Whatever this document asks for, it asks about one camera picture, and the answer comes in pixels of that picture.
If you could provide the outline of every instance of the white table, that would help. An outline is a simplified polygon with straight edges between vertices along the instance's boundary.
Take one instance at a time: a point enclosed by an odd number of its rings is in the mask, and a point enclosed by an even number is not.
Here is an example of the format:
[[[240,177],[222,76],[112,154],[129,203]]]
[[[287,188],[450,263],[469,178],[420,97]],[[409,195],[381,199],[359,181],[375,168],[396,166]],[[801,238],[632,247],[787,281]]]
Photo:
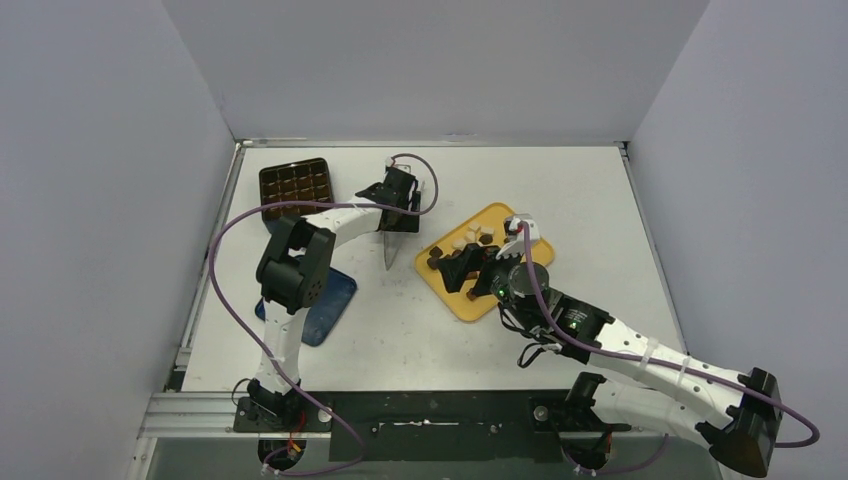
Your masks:
[[[303,386],[313,391],[483,390],[568,388],[587,370],[545,354],[527,369],[516,358],[527,340],[504,329],[492,311],[467,324],[455,318],[413,268],[427,245],[481,208],[504,202],[531,213],[556,250],[551,284],[680,349],[681,340],[616,147],[343,147],[249,148],[229,218],[258,205],[258,172],[268,166],[324,157],[335,198],[345,201],[379,181],[384,160],[411,151],[439,175],[438,206],[421,220],[390,271],[377,234],[338,248],[333,267],[359,291],[323,345],[303,346]],[[423,205],[432,198],[426,170]],[[269,233],[259,215],[224,238],[217,271],[233,306],[257,332],[254,272]],[[252,377],[260,351],[209,291],[198,317],[183,391],[230,391]]]

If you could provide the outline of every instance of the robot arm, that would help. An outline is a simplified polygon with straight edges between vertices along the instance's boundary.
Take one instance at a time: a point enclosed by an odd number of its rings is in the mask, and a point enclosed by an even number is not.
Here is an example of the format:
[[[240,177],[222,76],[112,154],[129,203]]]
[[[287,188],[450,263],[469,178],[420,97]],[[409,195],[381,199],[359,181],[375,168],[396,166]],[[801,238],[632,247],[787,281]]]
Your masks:
[[[446,289],[459,291],[459,282],[449,280],[464,279],[470,271],[479,271],[471,292],[477,297],[494,295],[501,312],[508,312],[517,322],[512,330],[543,346],[555,347],[553,350],[560,355],[617,372],[649,387],[625,386],[584,372],[571,389],[567,400],[570,408],[589,410],[607,424],[624,423],[687,439],[709,449],[716,460],[738,472],[765,476],[782,414],[737,390],[683,369],[649,363],[648,359],[709,373],[779,399],[777,381],[772,375],[756,368],[743,375],[662,345],[609,313],[551,288],[547,270],[534,264],[548,312],[562,331],[582,344],[629,358],[611,358],[564,342],[542,313],[527,265],[521,263],[525,251],[522,227],[529,228],[527,238],[532,246],[540,238],[536,223],[522,214],[507,218],[504,227],[508,241],[496,255],[491,255],[492,251],[479,253],[479,247],[470,245],[459,256],[439,261]]]
[[[358,207],[332,208],[304,217],[279,220],[256,270],[265,307],[266,345],[275,354],[263,356],[247,386],[251,400],[285,427],[296,421],[301,397],[276,372],[273,362],[295,383],[300,382],[298,356],[306,316],[327,283],[334,248],[376,231],[417,232],[418,217],[376,207],[390,205],[417,210],[420,192],[415,177],[388,166],[386,176],[350,200]],[[374,204],[375,208],[365,205]]]
[[[373,202],[354,197],[349,203]],[[313,252],[317,252],[318,248],[325,252],[331,251],[332,248],[343,245],[360,235],[376,232],[380,227],[382,213],[383,211],[378,208],[336,208],[322,213],[304,216],[302,220],[305,220],[308,226],[300,228],[314,229],[313,240],[316,242],[312,247],[306,247],[305,252],[309,252],[310,248],[315,249],[311,250]],[[292,219],[284,219],[282,222],[285,223],[281,223],[280,228],[274,235],[284,234],[285,232],[282,230],[289,228],[291,221]],[[301,258],[303,261],[306,261],[306,254],[302,255]],[[289,305],[300,304],[301,308],[293,313],[291,313],[291,308],[286,307],[285,304],[274,299],[272,285],[279,285],[279,283],[269,281],[269,276],[273,274],[268,271],[270,263],[266,263],[264,269],[261,268],[261,276],[265,279],[262,294],[262,301],[265,304],[265,335],[263,340],[273,352],[277,353],[276,360],[279,362],[283,371],[286,372],[286,375],[294,382],[300,381],[298,356],[300,354],[301,337],[303,336],[306,315],[309,313],[309,307],[318,299],[326,283],[327,275],[324,266],[326,265],[326,269],[329,269],[330,258],[327,257],[326,261],[323,258],[311,260],[314,265],[320,264],[318,270],[323,273],[316,275],[316,278],[311,283],[307,282],[305,286],[302,285],[300,287],[300,290],[303,292],[301,298],[286,300]],[[271,359],[264,355],[260,361],[259,370],[255,378],[269,392],[285,395],[291,389],[291,386],[277,375]]]

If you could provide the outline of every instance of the yellow tray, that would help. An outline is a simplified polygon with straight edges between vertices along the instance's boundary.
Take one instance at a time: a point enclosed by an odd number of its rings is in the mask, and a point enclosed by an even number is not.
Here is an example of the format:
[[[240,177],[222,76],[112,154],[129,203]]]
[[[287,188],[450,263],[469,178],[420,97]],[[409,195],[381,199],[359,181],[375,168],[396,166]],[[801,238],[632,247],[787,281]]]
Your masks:
[[[502,247],[506,232],[503,228],[503,221],[506,217],[515,214],[511,208],[503,203],[493,203],[488,207],[477,212],[476,215],[461,223],[458,227],[451,230],[447,235],[440,238],[436,243],[425,248],[415,257],[415,270],[421,275],[421,278],[430,285],[430,288],[436,292],[436,295],[445,302],[445,305],[451,309],[454,315],[463,322],[474,322],[480,319],[486,312],[497,305],[497,300],[492,295],[486,295],[475,300],[469,300],[465,296],[468,290],[474,286],[476,280],[466,280],[462,285],[462,289],[457,293],[448,293],[442,284],[442,276],[438,270],[432,270],[427,266],[427,259],[430,258],[430,250],[433,247],[439,247],[445,253],[450,254],[454,251],[453,241],[465,236],[469,231],[471,222],[477,222],[480,225],[494,227],[494,242],[492,245]],[[533,261],[542,265],[548,265],[554,260],[554,249],[551,244],[541,239],[533,246]]]

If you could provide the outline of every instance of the purple cable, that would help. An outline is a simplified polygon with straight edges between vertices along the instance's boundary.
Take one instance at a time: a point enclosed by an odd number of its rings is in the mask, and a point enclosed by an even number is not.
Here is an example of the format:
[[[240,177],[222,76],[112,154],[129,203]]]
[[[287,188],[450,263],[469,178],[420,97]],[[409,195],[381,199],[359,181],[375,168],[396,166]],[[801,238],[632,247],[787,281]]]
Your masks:
[[[637,470],[642,470],[643,468],[650,467],[654,462],[657,461],[658,458],[660,458],[662,456],[663,453],[665,453],[665,451],[668,449],[668,443],[669,443],[668,442],[668,434],[665,434],[665,435],[663,435],[663,441],[660,444],[660,448],[658,448],[657,451],[654,452],[653,455],[648,457],[648,459],[645,460],[644,462],[637,463],[636,465],[630,465],[630,466],[627,466],[627,467],[605,468],[603,470],[590,470],[588,468],[584,468],[582,465],[579,465],[577,462],[574,461],[574,459],[572,459],[570,456],[568,456],[568,454],[565,453],[565,451],[563,451],[562,453],[564,453],[565,458],[567,458],[568,461],[571,462],[572,465],[577,466],[577,468],[579,469],[578,471],[580,473],[584,474],[584,475],[591,475],[593,471],[595,472],[595,475],[597,475],[597,476],[618,475],[618,474],[621,474],[621,473],[633,473]]]
[[[542,290],[539,287],[539,281],[536,279],[536,271],[533,268],[533,252],[530,248],[530,225],[526,222],[521,222],[521,226],[524,227],[524,255],[526,257],[526,265],[527,265],[527,273],[530,276],[530,284],[533,286],[533,294],[536,296],[536,302],[538,302],[540,310],[542,310],[542,314],[545,316],[545,320],[548,322],[551,328],[557,333],[557,335],[569,345],[575,346],[582,350],[585,350],[589,353],[595,353],[597,355],[603,355],[605,357],[610,358],[618,358],[621,360],[631,360],[634,362],[641,362],[642,357],[638,355],[631,355],[629,353],[619,353],[619,352],[610,352],[607,350],[602,350],[600,348],[595,348],[591,345],[586,345],[585,343],[581,343],[577,341],[575,338],[572,338],[570,335],[565,333],[559,326],[556,324],[554,319],[551,317],[551,313],[548,311],[547,306],[545,305],[545,298],[542,296]],[[806,440],[801,440],[797,442],[778,442],[775,443],[774,446],[776,448],[801,448],[808,447],[819,441],[821,438],[821,433],[819,432],[818,427],[816,427],[813,422],[808,420],[806,417],[796,412],[794,409],[784,405],[778,400],[774,400],[773,398],[767,397],[760,392],[755,390],[751,390],[750,388],[744,387],[742,385],[736,384],[730,380],[726,380],[721,377],[717,377],[715,375],[711,375],[709,373],[701,372],[699,370],[694,370],[692,368],[686,367],[683,368],[682,365],[678,365],[674,362],[669,362],[667,360],[661,360],[657,358],[649,358],[648,363],[652,365],[659,365],[661,367],[670,368],[672,370],[680,371],[683,370],[685,373],[689,375],[694,375],[699,378],[703,378],[705,380],[709,380],[711,382],[718,383],[720,385],[724,385],[725,387],[732,388],[739,392],[742,392],[745,395],[750,395],[757,400],[763,401],[778,410],[786,412],[790,417],[798,420],[805,427],[810,429],[810,438]]]
[[[239,316],[239,314],[236,313],[233,306],[230,305],[230,302],[228,302],[227,299],[224,298],[224,293],[221,291],[221,286],[218,284],[218,277],[217,277],[217,274],[215,272],[215,259],[218,256],[218,248],[221,245],[221,239],[224,237],[224,234],[227,233],[227,231],[229,231],[229,229],[233,228],[233,226],[235,226],[237,223],[241,222],[242,220],[244,220],[245,218],[247,218],[251,215],[262,212],[264,210],[268,210],[268,209],[275,208],[275,207],[283,207],[283,206],[286,206],[286,205],[300,205],[300,206],[319,207],[319,208],[324,208],[324,207],[330,207],[330,208],[379,208],[379,209],[382,209],[382,210],[390,210],[392,212],[403,213],[405,215],[413,215],[413,216],[424,215],[425,213],[430,212],[433,209],[433,207],[436,206],[436,201],[438,201],[438,199],[439,199],[439,180],[438,180],[438,178],[436,178],[436,172],[433,170],[433,167],[431,167],[430,164],[426,160],[419,157],[418,155],[415,155],[415,154],[412,154],[412,153],[399,153],[397,155],[393,155],[392,159],[397,160],[398,158],[405,158],[405,157],[406,158],[414,158],[414,159],[418,160],[419,162],[421,162],[422,164],[424,164],[424,166],[427,167],[427,170],[430,171],[430,175],[433,176],[433,201],[430,202],[430,205],[427,208],[425,208],[424,210],[421,210],[420,212],[413,212],[413,211],[410,211],[410,210],[404,210],[402,208],[392,207],[392,206],[389,206],[389,205],[378,205],[376,203],[322,203],[322,202],[307,202],[307,201],[277,202],[277,203],[270,203],[268,205],[261,205],[259,207],[251,208],[250,210],[239,214],[237,217],[233,218],[232,220],[230,220],[229,222],[224,224],[224,226],[221,228],[221,231],[217,235],[215,235],[215,238],[212,239],[212,242],[209,245],[209,258],[208,258],[208,262],[209,262],[209,282],[212,284],[212,288],[215,290],[215,295],[218,296],[218,300],[221,301],[221,304],[224,306],[224,308],[227,310],[227,312],[229,312],[230,316],[233,317],[233,320],[235,320],[236,323],[239,324],[239,326],[250,336],[251,339],[253,339],[254,342],[256,342],[257,345],[259,345],[259,348],[262,350],[262,353],[265,356],[267,356],[268,358],[274,358],[274,352],[268,347],[268,345],[265,344],[265,342],[262,341],[261,338],[259,338],[259,335],[257,335],[250,328],[250,326]],[[301,395],[303,398],[305,398],[307,401],[309,401],[309,403],[315,405],[318,409],[329,414],[332,418],[334,418],[337,422],[339,422],[339,424],[341,424],[341,426],[344,427],[344,429],[347,430],[351,434],[353,439],[356,440],[356,443],[358,443],[359,446],[362,448],[362,450],[359,453],[359,456],[356,457],[355,459],[351,460],[350,462],[347,462],[347,463],[342,463],[340,465],[333,465],[333,466],[330,466],[330,467],[321,468],[321,469],[318,469],[318,470],[315,470],[315,471],[312,471],[312,472],[280,472],[280,474],[283,475],[283,476],[288,476],[288,477],[308,477],[308,476],[312,476],[312,475],[321,475],[321,474],[324,474],[324,473],[335,472],[337,470],[341,470],[343,468],[347,468],[347,467],[356,465],[357,463],[361,462],[363,457],[365,456],[365,442],[362,440],[362,437],[360,437],[359,434],[356,433],[356,430],[354,430],[353,427],[351,427],[350,424],[347,423],[342,417],[340,417],[338,414],[336,414],[335,412],[333,412],[332,410],[327,408],[325,405],[322,405],[321,402],[319,402],[317,399],[315,399],[315,397],[313,397],[312,395],[310,395],[309,393],[304,391],[302,388],[300,388],[300,386],[298,384],[293,382],[292,379],[290,379],[285,374],[285,372],[283,372],[283,369],[280,368],[280,366],[277,364],[276,361],[272,361],[271,364],[274,366],[274,370],[277,371],[277,374],[280,376],[280,378],[282,378],[286,383],[288,383],[289,386],[291,386],[294,391],[296,391],[299,395]],[[286,449],[287,449],[287,447],[286,448],[280,448],[280,449],[274,450],[273,452],[269,453],[265,457],[265,460],[263,460],[263,464],[267,465],[268,462],[272,458],[274,458],[274,456],[282,453]]]

